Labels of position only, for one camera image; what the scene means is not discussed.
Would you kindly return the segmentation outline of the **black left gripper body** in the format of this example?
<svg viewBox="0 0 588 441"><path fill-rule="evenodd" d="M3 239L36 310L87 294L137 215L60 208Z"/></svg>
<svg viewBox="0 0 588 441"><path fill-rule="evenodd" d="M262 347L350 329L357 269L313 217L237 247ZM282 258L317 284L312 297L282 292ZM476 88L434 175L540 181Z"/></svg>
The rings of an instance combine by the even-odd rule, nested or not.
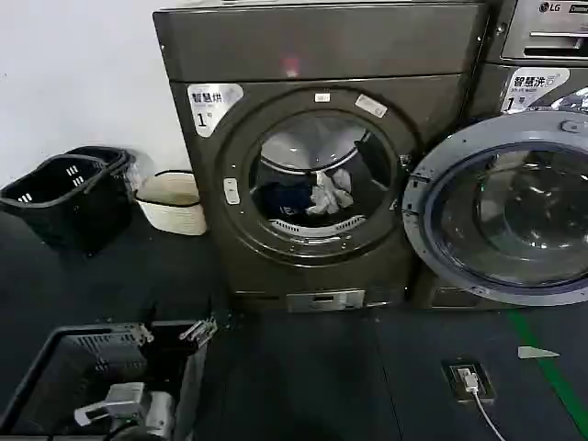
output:
<svg viewBox="0 0 588 441"><path fill-rule="evenodd" d="M177 326L161 326L152 330L153 340L141 347L146 367L141 375L150 389L179 389L183 380L191 346L179 338Z"/></svg>

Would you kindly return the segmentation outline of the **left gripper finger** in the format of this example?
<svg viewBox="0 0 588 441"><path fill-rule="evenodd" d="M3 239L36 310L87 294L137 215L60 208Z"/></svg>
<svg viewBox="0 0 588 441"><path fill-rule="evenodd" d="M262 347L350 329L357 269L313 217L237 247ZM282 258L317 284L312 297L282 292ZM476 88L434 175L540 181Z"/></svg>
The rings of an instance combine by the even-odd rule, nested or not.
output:
<svg viewBox="0 0 588 441"><path fill-rule="evenodd" d="M218 325L214 317L200 320L192 324L187 330L182 332L178 338L180 341L188 342L207 342L218 331Z"/></svg>
<svg viewBox="0 0 588 441"><path fill-rule="evenodd" d="M154 341L153 333L139 322L119 324L117 335L124 345L145 345Z"/></svg>

